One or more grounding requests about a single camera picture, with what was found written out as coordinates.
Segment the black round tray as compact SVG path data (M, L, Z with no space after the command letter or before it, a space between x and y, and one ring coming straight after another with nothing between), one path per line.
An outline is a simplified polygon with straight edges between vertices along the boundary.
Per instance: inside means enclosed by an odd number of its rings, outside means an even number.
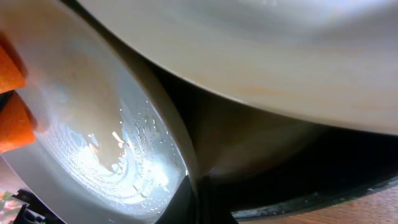
M202 178L237 221L279 218L397 184L397 137L282 116L228 100L164 69Z

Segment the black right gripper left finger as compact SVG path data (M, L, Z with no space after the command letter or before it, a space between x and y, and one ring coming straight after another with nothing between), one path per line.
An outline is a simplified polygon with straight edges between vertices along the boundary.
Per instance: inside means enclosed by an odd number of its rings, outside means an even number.
M164 213L155 224L196 224L197 201L188 176L185 176Z

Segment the cream plate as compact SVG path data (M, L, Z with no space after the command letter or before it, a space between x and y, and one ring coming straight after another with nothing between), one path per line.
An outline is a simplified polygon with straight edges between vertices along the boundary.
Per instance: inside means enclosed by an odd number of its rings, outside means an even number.
M125 44L225 98L397 134L396 0L81 0Z
M156 223L185 176L186 127L148 64L75 1L1 1L36 141L5 160L65 223Z

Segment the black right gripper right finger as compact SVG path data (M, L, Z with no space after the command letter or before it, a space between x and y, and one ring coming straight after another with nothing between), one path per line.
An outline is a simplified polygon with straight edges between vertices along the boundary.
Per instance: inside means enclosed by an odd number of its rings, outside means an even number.
M199 223L238 224L216 193L211 179L202 178L198 186Z

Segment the orange green sponge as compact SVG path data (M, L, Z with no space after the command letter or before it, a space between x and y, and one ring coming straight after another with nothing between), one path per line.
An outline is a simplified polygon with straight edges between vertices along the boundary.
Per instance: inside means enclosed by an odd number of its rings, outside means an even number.
M26 81L4 47L1 47L1 93L9 98L1 106L1 152L8 152L32 144L34 129L28 109L16 93Z

